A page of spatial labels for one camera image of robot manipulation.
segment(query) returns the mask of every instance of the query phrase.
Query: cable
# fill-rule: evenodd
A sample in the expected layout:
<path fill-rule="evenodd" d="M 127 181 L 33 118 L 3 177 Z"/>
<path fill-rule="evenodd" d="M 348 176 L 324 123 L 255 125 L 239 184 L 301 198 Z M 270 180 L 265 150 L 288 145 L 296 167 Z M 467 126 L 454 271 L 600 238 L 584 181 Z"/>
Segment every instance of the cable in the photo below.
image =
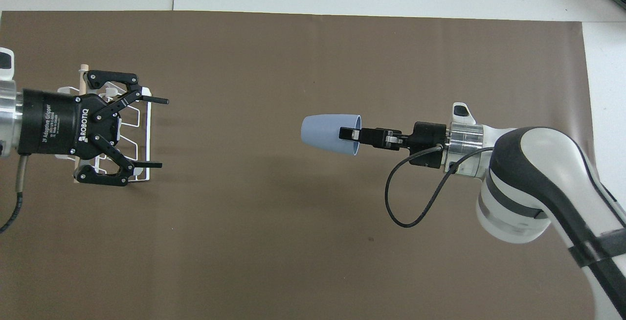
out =
<path fill-rule="evenodd" d="M 389 206 L 389 184 L 391 182 L 391 178 L 393 177 L 394 173 L 396 173 L 396 171 L 398 170 L 398 168 L 400 168 L 400 166 L 402 166 L 403 164 L 413 160 L 416 157 L 420 157 L 429 153 L 432 153 L 434 151 L 441 151 L 442 147 L 441 146 L 436 146 L 435 148 L 430 148 L 427 150 L 422 150 L 418 153 L 414 153 L 413 155 L 405 158 L 404 160 L 400 161 L 398 164 L 396 164 L 396 167 L 393 168 L 393 170 L 391 170 L 391 172 L 389 173 L 389 177 L 387 177 L 387 184 L 385 184 L 385 207 L 387 208 L 387 213 L 389 213 L 389 217 L 391 217 L 391 220 L 393 220 L 393 222 L 396 223 L 396 225 L 400 226 L 400 227 L 404 227 L 405 229 L 408 229 L 410 227 L 415 226 L 416 224 L 418 224 L 426 215 L 426 213 L 428 213 L 428 211 L 430 210 L 432 204 L 434 203 L 434 200 L 437 198 L 437 196 L 439 195 L 441 188 L 443 188 L 443 185 L 445 184 L 445 182 L 447 181 L 447 179 L 453 175 L 454 173 L 456 173 L 456 170 L 458 169 L 459 165 L 463 163 L 463 161 L 467 160 L 468 158 L 471 158 L 474 155 L 477 155 L 479 153 L 483 153 L 485 151 L 491 151 L 493 150 L 493 147 L 489 147 L 489 148 L 482 148 L 482 149 L 478 149 L 476 151 L 472 151 L 471 153 L 463 156 L 460 160 L 458 160 L 457 162 L 455 162 L 452 166 L 450 166 L 450 168 L 448 169 L 448 171 L 445 173 L 445 175 L 443 176 L 443 178 L 441 179 L 441 182 L 439 182 L 439 185 L 437 186 L 437 188 L 435 189 L 434 193 L 432 194 L 431 199 L 428 201 L 428 204 L 426 204 L 426 207 L 424 208 L 424 211 L 422 211 L 422 213 L 416 218 L 416 220 L 414 220 L 413 222 L 411 222 L 410 224 L 403 224 L 403 222 L 400 222 L 393 214 L 393 212 L 391 211 L 391 207 Z"/>
<path fill-rule="evenodd" d="M 611 197 L 614 202 L 617 202 L 617 199 L 613 196 L 613 194 L 610 191 L 608 191 L 608 189 L 606 188 L 606 186 L 604 186 L 604 184 L 602 184 L 602 188 L 604 188 L 604 190 L 606 190 L 606 192 L 608 193 L 609 197 Z"/>
<path fill-rule="evenodd" d="M 13 209 L 13 213 L 11 213 L 11 217 L 4 224 L 4 226 L 0 227 L 0 233 L 6 231 L 9 226 L 15 221 L 20 213 L 20 209 L 22 209 L 22 191 L 24 190 L 24 177 L 26 173 L 26 162 L 28 161 L 28 155 L 20 155 L 20 162 L 18 163 L 18 176 L 15 181 L 15 191 L 17 192 L 18 198 L 15 202 L 15 209 Z"/>

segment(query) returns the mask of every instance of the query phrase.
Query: brown paper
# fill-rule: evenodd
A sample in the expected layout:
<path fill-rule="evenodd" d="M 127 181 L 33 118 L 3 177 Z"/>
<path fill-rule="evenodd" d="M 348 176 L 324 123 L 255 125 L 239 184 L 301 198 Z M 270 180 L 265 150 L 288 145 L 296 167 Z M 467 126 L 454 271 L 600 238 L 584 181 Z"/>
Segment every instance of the brown paper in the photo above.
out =
<path fill-rule="evenodd" d="M 21 319 L 591 319 L 554 228 L 526 245 L 485 232 L 480 182 L 452 177 L 402 229 L 382 193 L 407 155 L 300 142 L 306 115 L 410 132 L 454 101 L 496 128 L 552 126 L 592 154 L 581 23 L 219 12 L 4 12 L 19 88 L 76 86 L 80 64 L 134 72 L 154 106 L 149 183 L 72 182 L 34 155 L 0 235 L 0 317 Z M 17 155 L 0 161 L 2 218 Z M 403 168 L 416 217 L 441 178 Z"/>

